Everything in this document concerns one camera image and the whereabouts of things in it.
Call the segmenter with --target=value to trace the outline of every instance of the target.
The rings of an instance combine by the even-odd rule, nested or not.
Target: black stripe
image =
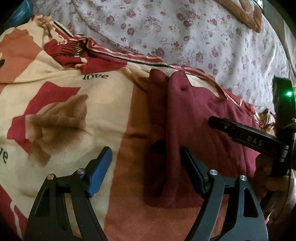
[[[66,49],[66,50],[72,50],[72,51],[75,51],[76,52],[76,48],[75,47],[67,47],[67,46],[62,46],[61,49]]]
[[[67,52],[67,51],[61,51],[61,53],[62,54],[64,54],[64,55],[68,55],[68,56],[74,56],[74,55],[76,55],[76,53],[71,53],[71,52]]]
[[[63,32],[64,32],[64,34],[66,34],[66,35],[68,35],[69,37],[73,37],[72,35],[70,35],[67,31],[65,31],[65,29],[64,28],[62,28],[59,24],[57,24],[57,22],[56,21],[54,21],[53,20],[53,22],[54,22],[54,24],[56,25],[56,26],[58,26],[61,30],[63,30]]]
[[[112,56],[112,55],[109,55],[109,54],[107,54],[107,53],[103,53],[103,52],[99,52],[99,53],[98,53],[98,52],[96,52],[96,51],[93,51],[92,49],[88,49],[88,50],[91,51],[91,52],[94,52],[94,53],[96,53],[96,54],[106,55],[106,56],[109,56],[109,57],[112,57],[112,58],[121,59],[121,60],[124,60],[124,61],[127,61],[127,62],[132,62],[132,63],[135,63],[135,64],[143,64],[143,65],[154,66],[154,67],[167,67],[167,68],[170,68],[170,69],[175,69],[174,67],[169,66],[169,65],[167,65],[167,64],[148,64],[148,63],[142,63],[142,62],[138,62],[138,61],[130,60],[130,59],[126,60],[125,58],[121,58],[121,57],[118,57],[118,56]],[[199,77],[199,78],[202,79],[202,80],[206,80],[206,79],[204,79],[204,78],[198,76],[197,74],[191,74],[191,73],[188,73],[188,72],[186,72],[186,74],[188,74],[188,75],[192,75],[192,76],[197,76],[197,77]]]

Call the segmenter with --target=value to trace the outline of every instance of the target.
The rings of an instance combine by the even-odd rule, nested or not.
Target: silver bolt head
[[[210,170],[210,174],[213,175],[213,176],[215,176],[215,175],[218,174],[218,172],[216,170],[214,170],[214,169],[211,169]]]
[[[54,175],[53,174],[49,174],[48,176],[47,176],[47,179],[48,180],[52,180],[54,178]]]
[[[84,168],[79,168],[77,171],[77,174],[82,175],[83,173],[85,173]]]
[[[240,175],[239,178],[242,180],[242,181],[246,181],[247,180],[247,177],[245,175]]]

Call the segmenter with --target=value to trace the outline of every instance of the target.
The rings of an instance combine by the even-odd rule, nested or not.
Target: red towel
[[[149,205],[201,206],[203,199],[194,192],[181,165],[181,147],[190,148],[197,159],[223,176],[246,175],[251,181],[258,152],[207,123],[213,115],[259,128],[250,111],[206,88],[192,86],[183,71],[168,77],[156,69],[150,71],[148,105],[152,127],[145,147],[144,198]]]

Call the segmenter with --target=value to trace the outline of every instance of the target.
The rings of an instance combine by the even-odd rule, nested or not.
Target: teal cloth
[[[29,21],[33,14],[31,0],[24,0],[4,24],[4,30],[17,27]]]

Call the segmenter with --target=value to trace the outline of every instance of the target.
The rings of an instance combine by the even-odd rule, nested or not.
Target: floral bedsheet
[[[283,46],[263,16],[260,34],[214,0],[32,0],[73,34],[110,49],[203,69],[225,89],[273,111],[272,78],[288,77]]]

